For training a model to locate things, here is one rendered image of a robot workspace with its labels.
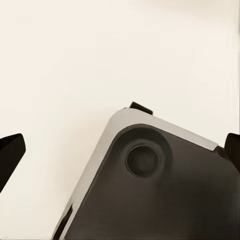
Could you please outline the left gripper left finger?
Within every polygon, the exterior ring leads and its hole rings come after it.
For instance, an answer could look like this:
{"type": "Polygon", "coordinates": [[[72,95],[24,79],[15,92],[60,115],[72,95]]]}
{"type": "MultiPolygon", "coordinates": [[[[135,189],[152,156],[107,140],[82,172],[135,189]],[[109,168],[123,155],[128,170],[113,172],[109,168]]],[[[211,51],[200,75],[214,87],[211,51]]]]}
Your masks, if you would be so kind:
{"type": "Polygon", "coordinates": [[[0,138],[0,193],[26,153],[22,133],[0,138]]]}

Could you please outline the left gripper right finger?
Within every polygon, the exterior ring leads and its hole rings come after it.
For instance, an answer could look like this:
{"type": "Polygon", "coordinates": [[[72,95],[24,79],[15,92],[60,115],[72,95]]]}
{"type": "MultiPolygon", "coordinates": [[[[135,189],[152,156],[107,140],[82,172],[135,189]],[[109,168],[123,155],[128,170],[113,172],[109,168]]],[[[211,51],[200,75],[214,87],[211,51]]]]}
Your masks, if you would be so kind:
{"type": "Polygon", "coordinates": [[[240,135],[228,133],[223,149],[240,173],[240,135]]]}

